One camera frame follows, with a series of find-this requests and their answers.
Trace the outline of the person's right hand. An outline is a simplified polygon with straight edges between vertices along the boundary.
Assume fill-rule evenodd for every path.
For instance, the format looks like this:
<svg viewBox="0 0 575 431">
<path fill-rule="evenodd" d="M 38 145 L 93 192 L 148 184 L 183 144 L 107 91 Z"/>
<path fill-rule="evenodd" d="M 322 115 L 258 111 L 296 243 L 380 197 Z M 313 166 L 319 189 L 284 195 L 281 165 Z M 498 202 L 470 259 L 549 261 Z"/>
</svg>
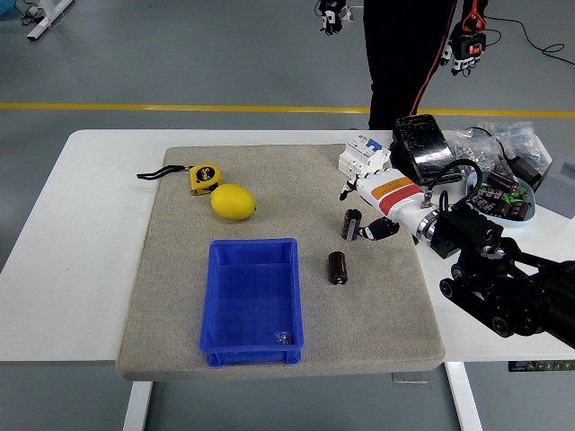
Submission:
<svg viewBox="0 0 575 431">
<path fill-rule="evenodd" d="M 320 0 L 318 11 L 323 18 L 322 31 L 331 36 L 338 34 L 342 30 L 341 13 L 346 7 L 343 0 Z"/>
</svg>

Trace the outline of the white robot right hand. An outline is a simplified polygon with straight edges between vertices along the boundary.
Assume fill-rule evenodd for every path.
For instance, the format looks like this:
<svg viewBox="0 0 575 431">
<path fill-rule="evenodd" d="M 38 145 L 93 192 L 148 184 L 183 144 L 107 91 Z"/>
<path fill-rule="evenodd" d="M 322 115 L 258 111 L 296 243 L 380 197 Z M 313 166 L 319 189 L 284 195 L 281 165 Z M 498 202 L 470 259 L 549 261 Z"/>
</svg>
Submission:
<svg viewBox="0 0 575 431">
<path fill-rule="evenodd" d="M 398 233 L 402 224 L 417 240 L 431 239 L 438 206 L 429 201 L 428 192 L 399 170 L 386 168 L 356 175 L 342 187 L 340 200 L 353 191 L 381 215 L 358 230 L 361 237 L 378 241 Z"/>
</svg>

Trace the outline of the person's left hand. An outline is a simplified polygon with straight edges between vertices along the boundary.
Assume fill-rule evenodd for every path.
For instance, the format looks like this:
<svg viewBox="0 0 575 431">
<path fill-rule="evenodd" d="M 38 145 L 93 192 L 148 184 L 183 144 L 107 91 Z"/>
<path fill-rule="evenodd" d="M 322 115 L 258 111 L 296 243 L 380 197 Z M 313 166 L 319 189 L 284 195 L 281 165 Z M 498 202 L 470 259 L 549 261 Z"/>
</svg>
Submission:
<svg viewBox="0 0 575 431">
<path fill-rule="evenodd" d="M 482 31 L 466 31 L 462 23 L 458 23 L 448 38 L 439 63 L 442 66 L 450 63 L 453 76 L 460 73 L 469 75 L 471 69 L 481 61 L 485 48 L 486 35 Z"/>
</svg>

